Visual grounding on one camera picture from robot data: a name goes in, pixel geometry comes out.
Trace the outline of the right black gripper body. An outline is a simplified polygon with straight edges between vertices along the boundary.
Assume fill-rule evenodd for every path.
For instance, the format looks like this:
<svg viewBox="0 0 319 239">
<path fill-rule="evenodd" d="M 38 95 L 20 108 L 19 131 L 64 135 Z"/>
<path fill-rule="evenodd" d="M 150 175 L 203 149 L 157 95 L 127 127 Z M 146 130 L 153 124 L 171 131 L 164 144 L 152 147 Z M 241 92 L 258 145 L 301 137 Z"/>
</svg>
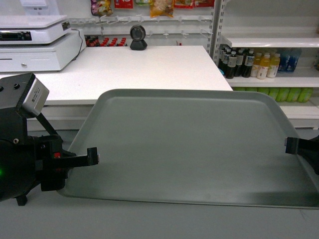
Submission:
<svg viewBox="0 0 319 239">
<path fill-rule="evenodd" d="M 316 175 L 319 174 L 319 137 L 312 139 L 299 139 L 298 155 L 303 157 L 313 168 Z"/>
</svg>

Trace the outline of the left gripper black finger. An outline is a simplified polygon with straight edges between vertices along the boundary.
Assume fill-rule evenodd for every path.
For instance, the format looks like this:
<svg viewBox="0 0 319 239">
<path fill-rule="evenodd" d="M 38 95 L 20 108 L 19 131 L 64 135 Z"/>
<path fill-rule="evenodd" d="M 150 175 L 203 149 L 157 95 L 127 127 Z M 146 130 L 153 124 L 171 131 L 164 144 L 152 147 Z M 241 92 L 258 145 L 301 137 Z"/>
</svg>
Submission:
<svg viewBox="0 0 319 239">
<path fill-rule="evenodd" d="M 85 167 L 99 163 L 99 154 L 96 147 L 87 148 L 86 155 L 68 156 L 61 158 L 60 167 Z"/>
</svg>

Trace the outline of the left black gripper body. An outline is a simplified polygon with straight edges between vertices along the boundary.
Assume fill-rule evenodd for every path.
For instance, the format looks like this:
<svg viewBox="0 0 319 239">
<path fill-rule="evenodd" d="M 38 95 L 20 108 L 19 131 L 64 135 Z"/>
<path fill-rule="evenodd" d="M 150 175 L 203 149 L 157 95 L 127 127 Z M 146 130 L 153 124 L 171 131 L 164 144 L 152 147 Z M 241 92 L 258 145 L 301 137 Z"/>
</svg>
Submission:
<svg viewBox="0 0 319 239">
<path fill-rule="evenodd" d="M 36 181 L 42 191 L 56 191 L 65 187 L 68 168 L 62 160 L 75 156 L 63 149 L 63 140 L 58 135 L 40 136 L 36 146 Z"/>
</svg>

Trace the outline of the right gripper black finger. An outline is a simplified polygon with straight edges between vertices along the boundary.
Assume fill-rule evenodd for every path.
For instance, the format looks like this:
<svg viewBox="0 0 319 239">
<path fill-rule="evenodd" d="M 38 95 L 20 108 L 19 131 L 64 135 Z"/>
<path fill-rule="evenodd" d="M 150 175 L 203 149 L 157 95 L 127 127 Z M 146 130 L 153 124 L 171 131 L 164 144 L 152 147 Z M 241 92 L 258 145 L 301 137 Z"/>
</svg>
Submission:
<svg viewBox="0 0 319 239">
<path fill-rule="evenodd" d="M 297 154 L 299 146 L 299 139 L 295 137 L 287 137 L 285 139 L 285 153 L 287 154 Z"/>
</svg>

